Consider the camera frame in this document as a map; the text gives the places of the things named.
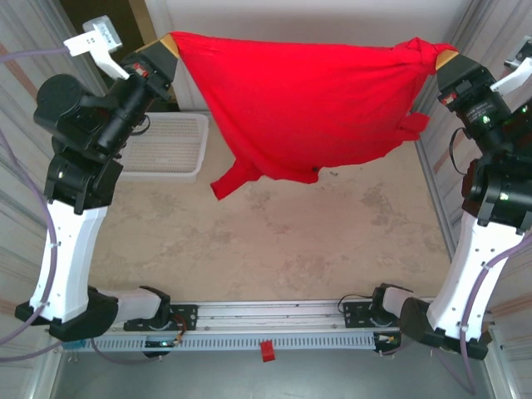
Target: floor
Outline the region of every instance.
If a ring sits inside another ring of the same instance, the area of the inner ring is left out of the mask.
[[[114,358],[125,354],[109,353]],[[135,359],[139,354],[129,355]],[[459,355],[447,354],[463,376]],[[163,362],[125,367],[94,353],[78,362],[64,356],[51,398],[158,399],[467,399],[430,349],[411,345],[394,359],[368,350],[276,351],[262,363],[259,351],[177,352]],[[493,399],[482,362],[472,361],[477,396]]]
[[[90,283],[178,301],[339,298],[382,282],[437,294],[449,260],[413,143],[314,185],[262,178],[218,202],[209,183],[232,163],[211,121],[195,184],[119,183]]]

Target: cable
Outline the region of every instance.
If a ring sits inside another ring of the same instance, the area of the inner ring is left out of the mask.
[[[464,172],[460,172],[458,170],[458,167],[456,166],[456,162],[455,162],[455,138],[456,138],[456,134],[458,134],[459,131],[463,131],[465,133],[466,129],[465,127],[459,127],[453,132],[451,136],[451,141],[449,141],[449,157],[451,158],[451,162],[452,162],[452,165],[455,167],[455,170],[458,173],[460,173],[462,176],[465,176],[466,174]]]
[[[148,120],[148,126],[145,127],[144,129],[142,129],[141,131],[133,131],[133,132],[131,132],[131,135],[144,135],[148,131],[148,129],[150,129],[150,126],[151,126],[150,116],[149,115],[145,115],[145,118]]]
[[[390,349],[389,351],[385,351],[385,352],[380,351],[379,354],[381,354],[383,356],[390,356],[390,355],[393,355],[396,352],[402,351],[406,347],[410,347],[412,345],[412,343],[413,343],[413,341],[409,341],[409,342],[404,343],[404,344],[402,342],[403,342],[403,337],[401,336],[401,346],[400,347],[396,347],[395,349]]]
[[[0,64],[3,64],[4,62],[12,61],[19,57],[65,54],[68,52],[69,52],[68,47],[59,47],[59,48],[53,48],[53,49],[48,49],[48,50],[30,50],[30,51],[25,51],[25,52],[12,52],[10,54],[5,54],[3,56],[0,56]],[[7,138],[4,135],[2,129],[0,129],[0,145],[7,152],[7,157],[11,161],[13,168],[22,177],[22,179],[24,180],[24,183],[33,193],[33,196],[37,199],[37,202],[41,206],[42,212],[44,213],[44,219],[47,224],[48,234],[50,235],[50,245],[52,246],[52,249],[50,251],[50,271],[48,273],[48,279],[45,284],[44,290],[42,291],[42,297],[41,297],[42,305],[36,308],[33,311],[32,316],[30,316],[29,319],[26,320],[26,322],[24,322],[19,328],[17,328],[15,331],[8,334],[6,337],[0,338],[0,346],[2,346],[6,342],[9,342],[15,337],[17,337],[18,335],[20,335],[28,327],[30,327],[32,323],[39,317],[42,310],[44,310],[46,303],[48,302],[48,298],[50,297],[50,292],[52,291],[52,285],[53,285],[54,278],[56,277],[56,270],[57,270],[57,235],[56,235],[56,228],[53,223],[52,216],[50,215],[50,212],[48,211],[46,201],[42,197],[40,190],[38,189],[37,185],[33,182],[32,178],[21,167],[20,163],[18,162],[17,157],[12,151],[11,146],[7,142]]]
[[[158,356],[158,357],[148,357],[146,359],[138,359],[138,360],[118,360],[118,359],[113,359],[112,357],[108,357],[105,353],[100,351],[100,349],[98,349],[98,347],[96,346],[96,342],[94,338],[91,338],[91,345],[92,345],[92,349],[94,349],[94,352],[96,352],[98,356],[103,357],[108,362],[111,362],[114,364],[120,364],[122,366],[134,366],[137,364],[151,363],[161,358],[161,356]]]
[[[13,356],[13,357],[0,357],[0,363],[18,362],[20,360],[32,359],[34,357],[42,355],[43,353],[49,352],[52,349],[55,349],[56,347],[60,346],[61,344],[62,344],[61,341],[57,341],[56,343],[50,345],[49,347],[45,347],[44,349],[41,349],[40,351],[36,351],[34,353],[28,353],[26,355]]]
[[[488,272],[491,268],[493,268],[496,264],[498,264],[501,260],[509,258],[513,254],[516,254],[521,249],[526,247],[527,245],[532,243],[532,235],[528,236],[526,239],[521,241],[516,246],[507,249],[506,251],[501,252],[497,256],[495,256],[492,260],[490,260],[486,265],[483,266],[482,271],[476,278],[475,284],[473,284],[473,288],[471,289],[471,292],[469,294],[469,297],[467,299],[467,303],[465,304],[465,310],[464,315],[461,319],[461,330],[460,330],[460,352],[462,355],[462,360],[464,362],[465,367],[465,374],[467,375],[467,381],[463,382],[461,378],[458,376],[458,373],[455,372],[452,367],[450,366],[449,362],[443,357],[442,353],[439,353],[438,351],[435,351],[436,356],[438,359],[440,359],[441,364],[447,369],[447,371],[456,379],[456,381],[464,387],[464,389],[469,392],[471,395],[476,394],[476,387],[475,387],[475,379],[473,378],[473,371],[471,371],[471,365],[469,358],[467,356],[467,342],[466,342],[466,329],[469,322],[469,317],[471,315],[471,310],[473,309],[473,305],[475,304],[476,296],[478,295],[480,291],[480,287],[482,286],[482,283],[485,280],[485,277],[488,275]]]
[[[180,327],[180,323],[183,326],[180,329],[179,333],[177,334],[177,337],[175,337],[175,341],[174,341],[174,342],[177,342],[179,344],[181,342],[181,338],[183,337],[183,335],[185,334],[185,331],[186,331],[186,321],[179,314],[174,314],[174,320],[175,320],[175,325],[177,326],[177,328]]]
[[[337,305],[337,308],[338,308],[338,311],[341,313],[341,314],[346,314],[343,310],[340,309],[340,305],[342,304],[342,301],[347,298],[347,297],[359,297],[359,298],[365,298],[365,299],[371,299],[372,297],[371,296],[368,296],[368,295],[359,295],[357,293],[349,293],[347,295],[344,295],[343,297],[340,298],[340,300],[338,301],[338,305]]]

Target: white wall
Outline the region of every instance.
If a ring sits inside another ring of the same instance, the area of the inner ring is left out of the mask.
[[[187,31],[276,42],[393,46],[413,37],[450,37],[470,0],[146,0],[157,35]],[[179,71],[182,109],[204,110],[194,83]]]

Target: concrete floor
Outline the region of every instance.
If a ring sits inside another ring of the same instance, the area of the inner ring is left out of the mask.
[[[314,185],[262,178],[218,202],[209,183],[232,163],[211,121],[195,184],[119,183],[90,283],[186,301],[340,298],[382,282],[437,294],[449,260],[413,143]]]

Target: black cable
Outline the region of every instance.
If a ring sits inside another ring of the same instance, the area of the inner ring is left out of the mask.
[[[394,355],[396,352],[402,351],[406,347],[409,347],[413,343],[414,343],[414,341],[409,341],[407,343],[404,343],[403,342],[403,336],[401,334],[401,343],[399,344],[398,347],[396,347],[395,349],[390,349],[389,351],[384,351],[384,352],[380,351],[380,354],[383,355],[383,356],[391,356],[391,355]]]
[[[451,158],[451,162],[452,162],[452,165],[455,167],[455,170],[460,173],[462,176],[465,176],[466,174],[463,173],[463,172],[460,172],[458,170],[458,168],[456,167],[456,162],[455,162],[455,154],[454,154],[454,151],[455,151],[455,138],[456,138],[456,135],[458,134],[458,131],[463,131],[464,133],[466,133],[466,129],[464,127],[459,127],[458,129],[456,129],[452,136],[451,136],[451,141],[449,141],[449,157]]]
[[[369,296],[369,295],[359,295],[358,293],[349,293],[347,295],[344,295],[342,298],[340,298],[340,300],[338,301],[338,305],[337,305],[337,308],[338,308],[338,311],[341,313],[341,314],[346,314],[343,310],[340,309],[340,305],[342,304],[342,301],[347,298],[347,297],[359,297],[359,298],[365,298],[365,299],[371,299],[372,297]]]
[[[156,360],[159,360],[159,357],[148,357],[146,359],[138,359],[138,360],[114,359],[112,357],[108,357],[105,353],[103,353],[100,349],[98,349],[98,347],[96,346],[96,341],[94,340],[94,338],[91,338],[91,345],[92,345],[92,349],[94,349],[94,352],[96,352],[96,354],[99,357],[103,357],[108,362],[111,362],[111,363],[114,363],[114,364],[120,364],[122,366],[134,366],[134,365],[137,365],[137,364],[150,363],[150,362],[154,362]]]
[[[177,327],[179,331],[177,333],[177,336],[175,337],[175,342],[179,344],[181,342],[181,338],[185,335],[185,332],[186,332],[186,321],[182,316],[180,316],[179,314],[175,314],[175,313],[174,313],[174,321],[175,321],[175,326]]]
[[[151,126],[150,116],[149,115],[145,115],[145,118],[148,120],[148,126],[145,127],[144,129],[142,129],[141,131],[132,132],[131,135],[144,135],[148,131],[148,129],[150,129],[150,126]]]

